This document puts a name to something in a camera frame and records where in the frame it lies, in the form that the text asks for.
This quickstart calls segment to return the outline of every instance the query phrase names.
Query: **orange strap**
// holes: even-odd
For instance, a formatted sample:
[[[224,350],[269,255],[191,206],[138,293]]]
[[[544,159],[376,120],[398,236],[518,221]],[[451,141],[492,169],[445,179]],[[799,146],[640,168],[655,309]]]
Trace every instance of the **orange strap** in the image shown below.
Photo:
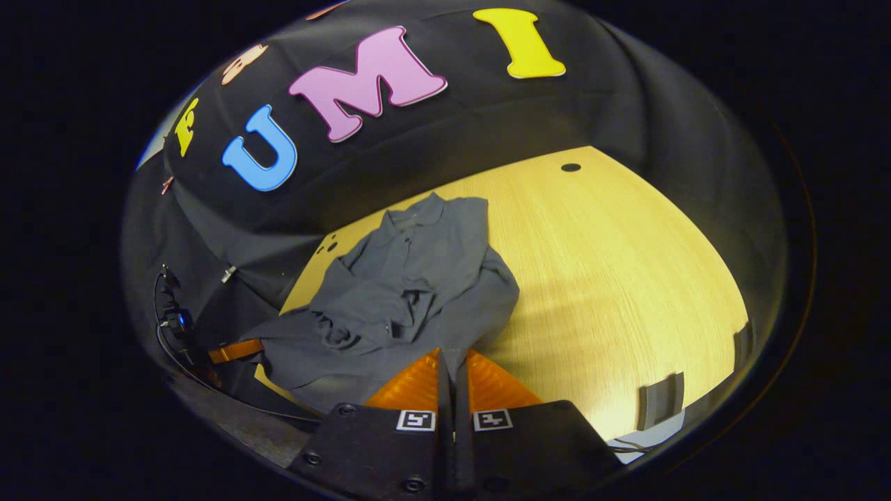
[[[261,351],[263,351],[263,343],[260,340],[247,340],[223,346],[223,348],[212,349],[208,351],[208,355],[214,364],[222,364],[230,360],[249,357]]]

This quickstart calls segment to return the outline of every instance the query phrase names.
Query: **collar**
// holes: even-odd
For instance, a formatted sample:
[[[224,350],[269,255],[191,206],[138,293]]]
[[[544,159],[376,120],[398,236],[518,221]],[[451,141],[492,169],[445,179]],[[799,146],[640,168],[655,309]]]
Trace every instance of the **collar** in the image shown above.
[[[429,197],[415,202],[406,210],[388,210],[369,244],[380,247],[405,230],[436,224],[442,218],[445,205],[446,201],[436,193],[431,193]]]

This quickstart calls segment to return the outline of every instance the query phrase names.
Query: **letter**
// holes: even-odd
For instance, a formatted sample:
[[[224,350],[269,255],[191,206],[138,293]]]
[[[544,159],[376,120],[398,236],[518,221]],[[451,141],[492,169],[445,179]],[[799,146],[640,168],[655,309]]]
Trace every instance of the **letter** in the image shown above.
[[[535,29],[538,17],[517,9],[483,9],[473,17],[495,27],[511,54],[507,72],[514,78],[558,77],[566,66],[551,57],[548,46]]]
[[[383,113],[380,81],[392,93],[390,104],[407,106],[442,92],[448,82],[435,76],[415,57],[403,40],[405,28],[387,28],[367,37],[356,47],[356,73],[316,66],[290,85],[291,95],[303,95],[322,115],[328,139],[339,143],[362,127],[362,118],[348,115],[338,102],[373,117]]]
[[[241,136],[234,138],[223,152],[223,164],[234,168],[242,179],[261,192],[270,192],[281,186],[297,166],[297,148],[270,116],[272,110],[273,107],[268,104],[261,106],[251,115],[245,126],[248,132],[257,132],[263,136],[275,150],[278,158],[272,167],[266,168],[258,164],[245,151],[244,138]]]
[[[179,119],[174,129],[176,137],[179,139],[179,156],[181,157],[185,156],[185,152],[189,149],[189,144],[192,142],[192,136],[194,136],[191,127],[195,125],[195,112],[192,111],[195,109],[195,106],[198,106],[197,97],[189,103],[185,113],[183,113],[183,117]]]
[[[232,81],[233,78],[238,76],[241,73],[241,70],[256,61],[258,57],[263,55],[266,52],[266,49],[269,48],[269,45],[261,45],[257,44],[248,49],[245,53],[235,58],[235,61],[231,62],[229,66],[223,71],[223,85],[228,84]]]

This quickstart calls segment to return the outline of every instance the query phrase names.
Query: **pink letter m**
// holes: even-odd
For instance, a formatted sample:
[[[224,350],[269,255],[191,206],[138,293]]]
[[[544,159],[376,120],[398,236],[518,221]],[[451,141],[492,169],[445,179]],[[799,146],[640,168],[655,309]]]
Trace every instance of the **pink letter m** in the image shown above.
[[[347,115],[338,102],[374,117],[383,113],[379,78],[390,88],[390,104],[406,106],[442,92],[448,82],[430,73],[395,26],[367,37],[356,47],[356,74],[316,66],[290,85],[291,95],[302,94],[322,115],[331,130],[328,139],[339,143],[362,127],[362,119]]]

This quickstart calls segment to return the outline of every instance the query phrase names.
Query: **wooden table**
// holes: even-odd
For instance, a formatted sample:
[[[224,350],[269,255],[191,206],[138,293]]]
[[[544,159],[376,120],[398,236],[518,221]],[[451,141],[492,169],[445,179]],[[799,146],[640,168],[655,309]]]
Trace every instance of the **wooden table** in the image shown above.
[[[570,163],[581,168],[561,169]],[[748,320],[730,271],[672,202],[604,153],[555,152],[432,191],[488,199],[489,241],[519,284],[511,321],[481,353],[541,399],[572,400],[604,439],[634,431],[640,387],[683,372],[687,406],[730,375]],[[282,313],[306,305],[383,214],[325,236]]]

